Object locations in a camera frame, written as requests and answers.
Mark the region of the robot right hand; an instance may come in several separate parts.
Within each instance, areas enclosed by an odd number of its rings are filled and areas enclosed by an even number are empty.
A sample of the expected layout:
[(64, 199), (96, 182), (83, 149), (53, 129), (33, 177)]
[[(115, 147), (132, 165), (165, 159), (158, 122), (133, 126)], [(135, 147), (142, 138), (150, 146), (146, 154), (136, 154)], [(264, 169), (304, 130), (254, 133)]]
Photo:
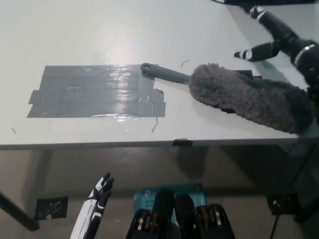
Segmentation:
[(243, 9), (272, 35), (273, 41), (237, 51), (234, 53), (234, 57), (257, 62), (276, 57), (282, 51), (290, 57), (291, 62), (296, 66), (304, 60), (306, 62), (319, 60), (319, 44), (314, 40), (300, 38), (283, 21), (259, 6), (244, 7)]

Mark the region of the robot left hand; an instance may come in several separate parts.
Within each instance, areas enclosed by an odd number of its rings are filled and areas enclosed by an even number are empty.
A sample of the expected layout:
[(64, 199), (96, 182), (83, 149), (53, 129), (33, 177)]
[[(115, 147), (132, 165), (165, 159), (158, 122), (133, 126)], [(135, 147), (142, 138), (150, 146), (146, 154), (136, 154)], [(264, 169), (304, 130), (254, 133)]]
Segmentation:
[(111, 196), (114, 178), (106, 173), (92, 189), (73, 227), (71, 239), (94, 239), (102, 220), (109, 197)]

